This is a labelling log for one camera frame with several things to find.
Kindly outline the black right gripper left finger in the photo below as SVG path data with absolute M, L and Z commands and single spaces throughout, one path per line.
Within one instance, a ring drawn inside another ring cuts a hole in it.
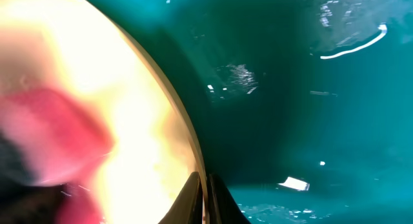
M 198 172 L 193 172 L 159 224 L 202 224 L 203 190 Z

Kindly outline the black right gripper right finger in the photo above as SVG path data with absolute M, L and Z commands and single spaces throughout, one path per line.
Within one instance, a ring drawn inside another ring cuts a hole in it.
M 208 176 L 207 190 L 210 224 L 251 224 L 217 174 Z

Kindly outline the yellow-green plate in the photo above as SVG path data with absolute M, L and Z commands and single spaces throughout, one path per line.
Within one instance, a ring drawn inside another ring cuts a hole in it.
M 1 98 L 47 88 L 115 144 L 96 172 L 108 223 L 159 223 L 193 172 L 199 142 L 173 86 L 144 49 L 86 0 L 1 0 Z

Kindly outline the teal plastic tray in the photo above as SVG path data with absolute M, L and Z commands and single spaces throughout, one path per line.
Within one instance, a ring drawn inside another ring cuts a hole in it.
M 234 223 L 412 222 L 412 0 L 87 0 L 179 94 Z

